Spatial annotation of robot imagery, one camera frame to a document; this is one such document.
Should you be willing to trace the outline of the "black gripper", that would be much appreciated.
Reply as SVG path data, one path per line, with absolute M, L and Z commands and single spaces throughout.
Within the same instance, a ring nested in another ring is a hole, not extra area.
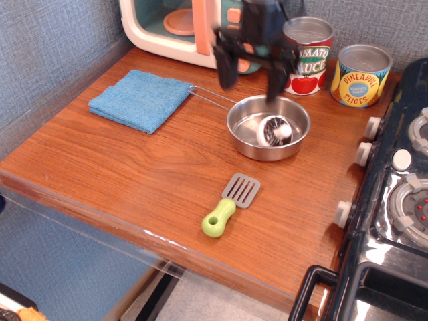
M 245 59 L 268 68 L 266 102 L 273 102 L 282 93 L 290 73 L 298 67 L 299 46 L 283 33 L 288 20 L 284 6 L 243 6 L 237 29 L 214 29 L 213 51 L 223 89 L 236 83 L 238 60 Z

